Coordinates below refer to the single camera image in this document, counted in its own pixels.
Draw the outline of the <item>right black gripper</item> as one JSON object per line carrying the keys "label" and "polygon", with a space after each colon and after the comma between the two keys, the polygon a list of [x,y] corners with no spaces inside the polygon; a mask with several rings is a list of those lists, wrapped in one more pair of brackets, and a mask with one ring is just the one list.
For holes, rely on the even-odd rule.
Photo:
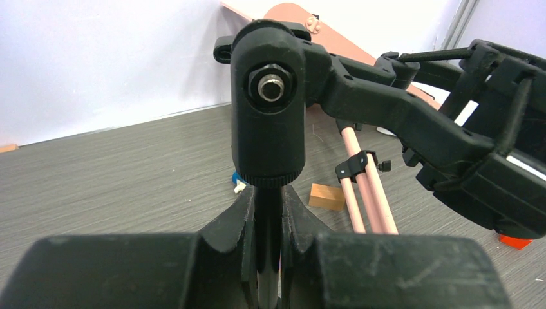
{"label": "right black gripper", "polygon": [[492,143],[459,171],[441,171],[404,146],[406,165],[421,165],[417,180],[460,215],[520,239],[545,235],[545,60],[475,39],[467,48],[382,54],[375,65],[411,81],[446,90],[439,111],[454,120],[469,102],[476,108],[463,132]]}

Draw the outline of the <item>pink music stand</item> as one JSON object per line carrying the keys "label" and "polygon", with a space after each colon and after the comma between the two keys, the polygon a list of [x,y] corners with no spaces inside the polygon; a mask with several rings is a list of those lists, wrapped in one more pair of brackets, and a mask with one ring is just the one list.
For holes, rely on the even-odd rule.
{"label": "pink music stand", "polygon": [[432,157],[426,133],[457,133],[427,102],[394,88],[394,74],[367,64],[351,69],[297,23],[252,21],[220,37],[213,55],[231,70],[236,171],[258,188],[283,187],[301,174],[310,102],[335,119],[386,128],[426,158]]}

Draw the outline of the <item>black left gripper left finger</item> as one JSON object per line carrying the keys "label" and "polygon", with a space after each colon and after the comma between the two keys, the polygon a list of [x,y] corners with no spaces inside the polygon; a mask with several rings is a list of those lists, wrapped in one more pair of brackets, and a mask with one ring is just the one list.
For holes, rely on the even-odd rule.
{"label": "black left gripper left finger", "polygon": [[255,308],[252,198],[197,232],[50,236],[20,260],[2,308]]}

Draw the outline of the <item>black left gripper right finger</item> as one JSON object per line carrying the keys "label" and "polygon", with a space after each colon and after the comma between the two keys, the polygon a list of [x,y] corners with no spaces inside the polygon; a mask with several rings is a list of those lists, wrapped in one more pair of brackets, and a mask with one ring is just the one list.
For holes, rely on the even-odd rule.
{"label": "black left gripper right finger", "polygon": [[451,236],[335,232],[283,189],[283,308],[510,308],[493,262]]}

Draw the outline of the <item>black tripod shock mount stand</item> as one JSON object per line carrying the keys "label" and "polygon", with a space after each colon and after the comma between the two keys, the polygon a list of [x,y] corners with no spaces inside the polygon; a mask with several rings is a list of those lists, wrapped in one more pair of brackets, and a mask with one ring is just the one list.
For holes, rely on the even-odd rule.
{"label": "black tripod shock mount stand", "polygon": [[336,236],[297,228],[285,187],[305,165],[304,118],[318,103],[333,118],[385,127],[425,162],[448,171],[469,161],[475,142],[406,90],[416,66],[391,58],[374,65],[332,55],[302,26],[268,19],[216,41],[231,66],[232,158],[255,188],[258,304],[271,308],[438,308],[455,280],[447,246],[407,236]]}

